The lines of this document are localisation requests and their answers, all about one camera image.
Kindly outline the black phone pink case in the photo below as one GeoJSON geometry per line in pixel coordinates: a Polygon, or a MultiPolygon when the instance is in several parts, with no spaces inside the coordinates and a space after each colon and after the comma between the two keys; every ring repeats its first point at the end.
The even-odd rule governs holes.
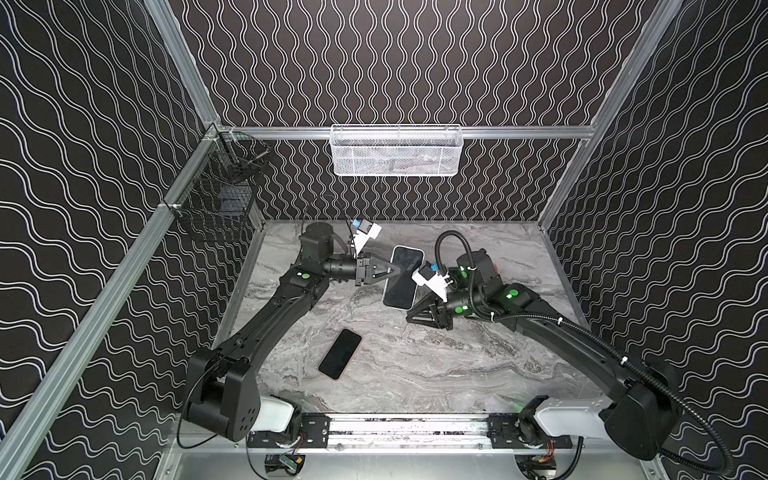
{"type": "Polygon", "coordinates": [[[338,380],[362,341],[362,337],[349,329],[342,329],[321,360],[318,371],[338,380]]]}

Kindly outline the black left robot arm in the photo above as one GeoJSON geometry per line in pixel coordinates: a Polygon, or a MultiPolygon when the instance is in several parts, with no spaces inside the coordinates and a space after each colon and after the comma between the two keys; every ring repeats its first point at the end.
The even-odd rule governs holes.
{"type": "Polygon", "coordinates": [[[350,241],[323,222],[308,225],[300,249],[267,303],[219,345],[199,349],[190,359],[180,419],[237,442],[252,431],[292,432],[295,406],[259,393],[256,375],[269,353],[321,299],[333,281],[371,285],[398,277],[401,268],[365,251],[382,228],[353,221],[350,241]]]}

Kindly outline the aluminium front rail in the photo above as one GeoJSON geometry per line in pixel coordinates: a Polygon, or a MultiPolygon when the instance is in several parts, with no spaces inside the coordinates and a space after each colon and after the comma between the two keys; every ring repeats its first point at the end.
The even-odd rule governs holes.
{"type": "Polygon", "coordinates": [[[515,414],[322,414],[303,413],[292,433],[246,430],[240,440],[211,438],[192,428],[183,453],[255,451],[280,453],[514,453],[559,452],[576,446],[575,435],[523,442],[515,414]]]}

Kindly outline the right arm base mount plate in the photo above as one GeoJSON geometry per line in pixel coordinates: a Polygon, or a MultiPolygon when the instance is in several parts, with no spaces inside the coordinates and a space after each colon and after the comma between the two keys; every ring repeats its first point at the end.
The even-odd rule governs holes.
{"type": "Polygon", "coordinates": [[[571,449],[569,436],[551,437],[532,418],[518,414],[491,414],[487,418],[487,437],[493,449],[571,449]]]}

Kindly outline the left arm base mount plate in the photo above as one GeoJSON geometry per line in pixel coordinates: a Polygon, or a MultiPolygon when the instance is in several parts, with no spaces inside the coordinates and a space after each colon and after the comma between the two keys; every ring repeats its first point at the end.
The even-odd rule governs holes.
{"type": "Polygon", "coordinates": [[[301,413],[289,421],[282,432],[251,432],[246,441],[250,448],[257,449],[300,449],[326,448],[330,433],[331,418],[321,413],[301,413]]]}

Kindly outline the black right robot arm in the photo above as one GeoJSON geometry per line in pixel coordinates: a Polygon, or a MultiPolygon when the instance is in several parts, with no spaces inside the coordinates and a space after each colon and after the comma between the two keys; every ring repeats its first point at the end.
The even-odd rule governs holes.
{"type": "Polygon", "coordinates": [[[587,401],[535,397],[511,428],[519,442],[540,447],[577,436],[610,440],[640,460],[660,453],[682,415],[680,404],[661,390],[676,389],[670,366],[609,352],[534,290],[504,282],[483,249],[460,256],[445,271],[425,263],[409,275],[428,292],[407,312],[408,322],[445,330],[457,317],[501,324],[551,350],[601,389],[602,396],[587,401]]]}

